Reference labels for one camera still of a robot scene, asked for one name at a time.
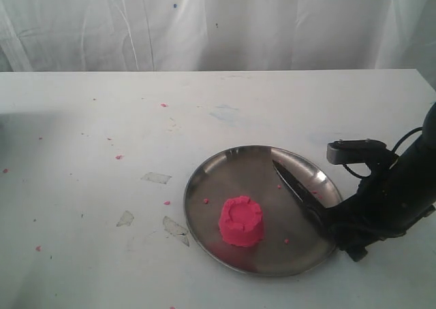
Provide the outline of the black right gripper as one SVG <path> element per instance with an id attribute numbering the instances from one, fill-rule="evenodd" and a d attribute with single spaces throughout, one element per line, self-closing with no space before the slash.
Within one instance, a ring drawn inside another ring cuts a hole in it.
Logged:
<path id="1" fill-rule="evenodd" d="M 435 212 L 435 162 L 398 161 L 367 188 L 330 208 L 329 231 L 340 250 L 355 261 L 367 246 L 404 236 L 419 220 Z"/>

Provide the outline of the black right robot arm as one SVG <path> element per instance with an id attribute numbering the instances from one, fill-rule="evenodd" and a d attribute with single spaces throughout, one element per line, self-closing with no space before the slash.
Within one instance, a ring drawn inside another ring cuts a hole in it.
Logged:
<path id="1" fill-rule="evenodd" d="M 420 219 L 435 212 L 435 108 L 421 127 L 420 136 L 401 154 L 378 140 L 335 141 L 326 157 L 347 168 L 364 163 L 371 171 L 354 195 L 327 210 L 328 231 L 337 246 L 354 261 L 367 255 L 366 247 L 399 238 Z"/>

